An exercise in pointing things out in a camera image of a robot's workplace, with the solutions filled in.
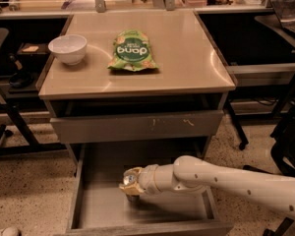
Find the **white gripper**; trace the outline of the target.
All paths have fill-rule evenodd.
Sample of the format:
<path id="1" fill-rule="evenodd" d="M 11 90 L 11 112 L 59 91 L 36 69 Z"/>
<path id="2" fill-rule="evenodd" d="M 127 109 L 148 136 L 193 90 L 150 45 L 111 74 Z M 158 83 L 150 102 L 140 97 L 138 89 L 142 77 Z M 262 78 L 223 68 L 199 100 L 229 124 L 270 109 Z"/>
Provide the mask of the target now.
<path id="1" fill-rule="evenodd" d="M 139 184 L 119 185 L 122 192 L 129 196 L 139 196 L 141 194 L 158 195 L 159 189 L 155 184 L 155 173 L 158 168 L 157 164 L 149 165 L 145 168 L 133 167 L 124 172 L 124 177 L 132 176 L 137 178 Z"/>

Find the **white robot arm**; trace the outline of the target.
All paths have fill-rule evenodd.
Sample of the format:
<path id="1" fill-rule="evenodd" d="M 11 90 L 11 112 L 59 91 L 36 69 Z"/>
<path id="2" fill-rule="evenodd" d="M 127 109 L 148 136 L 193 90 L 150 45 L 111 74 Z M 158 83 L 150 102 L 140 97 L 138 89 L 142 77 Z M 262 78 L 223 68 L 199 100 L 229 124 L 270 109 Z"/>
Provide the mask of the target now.
<path id="1" fill-rule="evenodd" d="M 119 188 L 128 196 L 163 192 L 195 194 L 210 186 L 277 210 L 295 219 L 295 178 L 210 164 L 183 155 L 174 163 L 134 167 Z"/>

